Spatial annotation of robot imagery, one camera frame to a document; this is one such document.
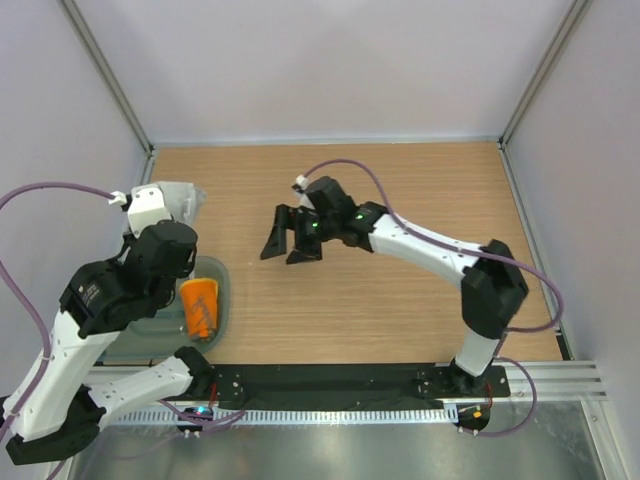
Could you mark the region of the orange grey patterned towel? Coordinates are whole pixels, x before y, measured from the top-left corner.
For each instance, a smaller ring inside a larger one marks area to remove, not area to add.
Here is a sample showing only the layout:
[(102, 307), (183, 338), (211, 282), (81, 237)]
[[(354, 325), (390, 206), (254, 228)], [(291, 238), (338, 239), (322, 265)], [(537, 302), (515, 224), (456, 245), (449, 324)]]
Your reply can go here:
[(194, 278), (179, 288), (186, 331), (194, 342), (208, 342), (218, 331), (218, 283), (211, 278)]

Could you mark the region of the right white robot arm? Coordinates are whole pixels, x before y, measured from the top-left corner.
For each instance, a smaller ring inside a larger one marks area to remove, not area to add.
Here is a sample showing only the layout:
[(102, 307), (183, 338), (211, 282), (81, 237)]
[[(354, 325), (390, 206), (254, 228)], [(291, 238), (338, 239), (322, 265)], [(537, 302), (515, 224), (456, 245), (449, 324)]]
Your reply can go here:
[(373, 254), (384, 254), (433, 273), (456, 287), (466, 325), (464, 340), (436, 386), (472, 396), (486, 382), (507, 327), (529, 293), (509, 247), (456, 241), (419, 227), (391, 210), (368, 201), (357, 204), (329, 176), (315, 181), (299, 177), (296, 206), (279, 204), (260, 257), (285, 256), (289, 265), (319, 261), (331, 240)]

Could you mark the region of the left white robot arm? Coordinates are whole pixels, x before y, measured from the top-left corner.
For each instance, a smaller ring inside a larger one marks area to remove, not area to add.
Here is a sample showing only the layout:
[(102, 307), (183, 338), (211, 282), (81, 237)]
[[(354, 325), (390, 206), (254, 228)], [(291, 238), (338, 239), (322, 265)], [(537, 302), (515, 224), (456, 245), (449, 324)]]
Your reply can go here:
[(162, 220), (127, 241), (122, 252), (78, 269), (60, 298), (43, 358), (14, 394), (1, 401), (6, 451), (16, 466), (62, 461), (87, 448), (113, 421), (151, 402), (204, 398), (214, 369), (183, 346), (153, 368), (104, 384), (85, 379), (95, 362), (133, 322), (172, 300), (176, 282), (195, 267), (198, 236)]

